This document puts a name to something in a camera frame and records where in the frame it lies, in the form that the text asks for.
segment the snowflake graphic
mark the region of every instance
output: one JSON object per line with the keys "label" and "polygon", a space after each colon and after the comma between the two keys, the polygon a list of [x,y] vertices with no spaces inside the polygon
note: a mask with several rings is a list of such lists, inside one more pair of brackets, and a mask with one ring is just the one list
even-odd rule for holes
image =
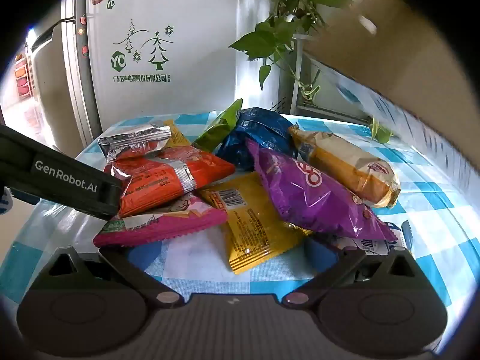
{"label": "snowflake graphic", "polygon": [[171,36],[173,34],[173,26],[170,24],[165,27],[165,35]]}
{"label": "snowflake graphic", "polygon": [[138,63],[138,61],[141,60],[140,51],[135,50],[135,52],[133,53],[133,60],[134,60],[136,63]]}

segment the purple snack package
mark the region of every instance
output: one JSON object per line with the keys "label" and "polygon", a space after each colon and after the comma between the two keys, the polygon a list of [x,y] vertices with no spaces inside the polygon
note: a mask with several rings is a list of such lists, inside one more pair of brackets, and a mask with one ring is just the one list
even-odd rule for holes
{"label": "purple snack package", "polygon": [[247,140],[270,200],[284,221],[359,239],[397,239],[388,225],[339,182],[303,161]]}

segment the brown cardboard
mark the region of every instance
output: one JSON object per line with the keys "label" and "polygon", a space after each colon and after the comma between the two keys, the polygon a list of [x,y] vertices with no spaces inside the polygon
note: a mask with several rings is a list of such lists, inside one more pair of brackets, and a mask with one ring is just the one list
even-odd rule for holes
{"label": "brown cardboard", "polygon": [[[360,16],[375,24],[375,34]],[[472,88],[441,34],[403,0],[364,0],[344,9],[304,49],[421,119],[480,169]]]}

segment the checkered tablecloth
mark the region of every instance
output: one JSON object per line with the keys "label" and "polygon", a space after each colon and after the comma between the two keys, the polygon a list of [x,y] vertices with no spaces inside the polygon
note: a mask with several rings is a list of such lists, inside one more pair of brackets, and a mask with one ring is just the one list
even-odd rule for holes
{"label": "checkered tablecloth", "polygon": [[[162,115],[140,117],[121,126],[174,119],[182,133],[194,140],[217,116]],[[303,130],[333,132],[363,150],[390,162],[402,192],[392,209],[374,209],[385,221],[401,226],[409,220],[413,253],[447,307],[448,337],[477,286],[480,271],[480,220],[473,208],[440,170],[415,149],[392,137],[387,144],[370,141],[365,126],[322,119],[286,116]],[[105,159],[96,142],[78,160],[103,169]],[[0,291],[7,309],[15,312],[26,289],[58,246],[74,245],[78,252],[93,252],[91,239],[105,221],[42,200],[34,209],[0,268]],[[302,246],[235,275],[226,261],[218,227],[150,244],[134,250],[132,260],[145,271],[188,298],[193,292],[275,293],[279,298],[313,277],[315,272]]]}

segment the hexagon logo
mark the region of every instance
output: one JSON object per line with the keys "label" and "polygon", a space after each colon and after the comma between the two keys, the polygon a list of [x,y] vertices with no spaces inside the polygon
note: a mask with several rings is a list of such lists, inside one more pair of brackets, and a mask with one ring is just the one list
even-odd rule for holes
{"label": "hexagon logo", "polygon": [[108,0],[106,2],[106,9],[112,9],[115,6],[115,0]]}
{"label": "hexagon logo", "polygon": [[111,57],[111,63],[112,68],[114,68],[117,72],[121,72],[127,64],[125,61],[125,54],[117,50]]}

